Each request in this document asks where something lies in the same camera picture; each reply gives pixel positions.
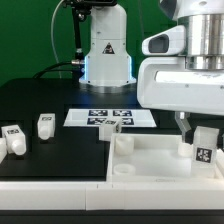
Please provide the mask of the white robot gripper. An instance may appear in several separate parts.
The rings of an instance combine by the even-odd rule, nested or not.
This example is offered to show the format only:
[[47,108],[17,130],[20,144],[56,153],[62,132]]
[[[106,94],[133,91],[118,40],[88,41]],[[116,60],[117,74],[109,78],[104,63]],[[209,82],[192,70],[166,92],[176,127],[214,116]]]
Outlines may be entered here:
[[188,112],[224,115],[224,72],[187,70],[184,57],[149,57],[139,68],[137,99],[144,108],[181,111],[175,121],[191,144]]

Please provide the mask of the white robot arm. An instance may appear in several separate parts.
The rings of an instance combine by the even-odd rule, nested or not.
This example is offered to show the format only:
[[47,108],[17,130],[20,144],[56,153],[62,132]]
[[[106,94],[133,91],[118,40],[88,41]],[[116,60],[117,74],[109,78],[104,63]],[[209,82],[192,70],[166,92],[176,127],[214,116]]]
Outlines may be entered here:
[[224,0],[159,0],[159,7],[176,25],[143,40],[137,78],[126,52],[126,12],[93,7],[80,83],[102,93],[135,84],[144,108],[224,116]]

